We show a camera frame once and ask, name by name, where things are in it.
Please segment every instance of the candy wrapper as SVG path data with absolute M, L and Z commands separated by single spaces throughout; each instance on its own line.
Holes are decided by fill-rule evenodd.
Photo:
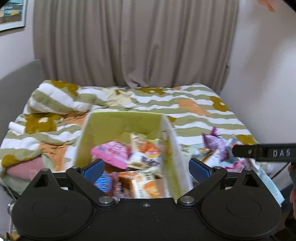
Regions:
M 225 161 L 221 161 L 218 149 L 214 152 L 210 152 L 202 162 L 207 164 L 209 167 L 221 166 L 229 172 L 241 172 L 245 167 L 248 167 L 248 163 L 244 158 L 234 157 L 231 160 L 227 159 Z
M 156 146 L 156 148 L 160 152 L 160 157 L 162 160 L 165 160 L 165 144 L 162 139 L 153 139 L 153 140 L 148 140 L 151 142 L 153 145 Z
M 160 193 L 156 186 L 154 174 L 148 171 L 119 172 L 130 188 L 132 198 L 160 198 Z
M 131 151 L 128 167 L 146 170 L 150 169 L 158 177 L 161 173 L 162 158 L 160 151 L 153 143 L 145 140 L 141 135 L 131 134 Z
M 131 151 L 142 152 L 147 155 L 148 158 L 155 158 L 160 156 L 158 148 L 151 142 L 145 140 L 143 135 L 131 133 Z
M 216 127 L 214 127 L 210 134 L 202 134 L 203 140 L 205 143 L 205 147 L 211 149 L 211 151 L 218 151 L 218 155 L 220 156 L 221 160 L 227 159 L 228 152 L 225 150 L 226 142 L 222 136 L 218 133 Z
M 106 193 L 109 196 L 113 195 L 112 189 L 113 189 L 113 180 L 112 178 L 107 175 L 106 173 L 103 173 L 100 178 L 94 183 L 94 185 Z
M 111 141 L 100 146 L 92 148 L 91 155 L 102 159 L 104 162 L 126 169 L 128 158 L 130 156 L 130 149 L 116 141 Z
M 188 162 L 192 157 L 203 161 L 203 159 L 207 156 L 207 154 L 211 151 L 211 149 L 203 148 L 203 145 L 183 145 L 180 144 L 180 148 L 182 150 L 182 154 L 185 157 L 186 162 Z
M 253 169 L 253 165 L 251 162 L 255 163 L 255 160 L 254 159 L 250 159 L 249 158 L 240 158 L 240 157 L 235 157 L 233 154 L 232 154 L 232 148 L 235 146 L 235 145 L 242 145 L 242 143 L 237 140 L 235 137 L 233 138 L 230 138 L 227 143 L 226 143 L 226 150 L 228 151 L 228 154 L 229 154 L 229 158 L 226 160 L 226 161 L 233 161 L 235 159 L 239 159 L 239 160 L 246 160 L 248 162 L 248 165 L 249 167 L 251 167 Z M 272 164 L 270 163 L 267 163 L 267 162 L 260 162 L 260 163 L 256 163 L 256 166 L 255 167 L 257 170 L 259 170 L 259 168 L 262 168 L 267 174 L 270 174 L 271 172 L 273 172 L 274 170 L 274 167 Z
M 121 182 L 119 180 L 118 174 L 117 172 L 112 172 L 109 175 L 113 179 L 113 190 L 112 190 L 113 198 L 116 201 L 119 201 L 120 198 L 124 198 L 126 196 L 124 195 L 124 192 L 122 190 L 122 186 L 121 186 Z

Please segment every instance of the headboard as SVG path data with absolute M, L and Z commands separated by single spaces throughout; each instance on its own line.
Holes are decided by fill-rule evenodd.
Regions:
M 15 70 L 0 80 L 0 143 L 10 121 L 22 113 L 32 92 L 45 80 L 40 59 Z

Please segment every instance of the orange snack package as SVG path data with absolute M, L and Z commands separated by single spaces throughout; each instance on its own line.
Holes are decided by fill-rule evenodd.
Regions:
M 159 149 L 151 142 L 145 140 L 142 135 L 131 133 L 131 150 L 132 153 L 137 151 L 144 153 L 148 158 L 160 156 Z
M 130 187 L 133 198 L 160 198 L 155 177 L 149 171 L 119 172 L 118 177 L 125 179 Z

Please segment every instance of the pink towel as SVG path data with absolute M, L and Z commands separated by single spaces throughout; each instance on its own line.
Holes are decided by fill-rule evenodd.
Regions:
M 41 156 L 28 161 L 22 161 L 7 168 L 6 172 L 13 177 L 32 180 L 45 165 Z

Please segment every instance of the black handle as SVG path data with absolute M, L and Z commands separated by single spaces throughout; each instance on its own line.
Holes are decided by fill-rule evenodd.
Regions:
M 294 163 L 292 162 L 291 163 L 291 166 L 293 166 L 294 169 L 290 172 L 290 177 L 292 179 L 292 182 L 293 182 L 294 187 L 296 187 L 296 163 L 295 162 Z

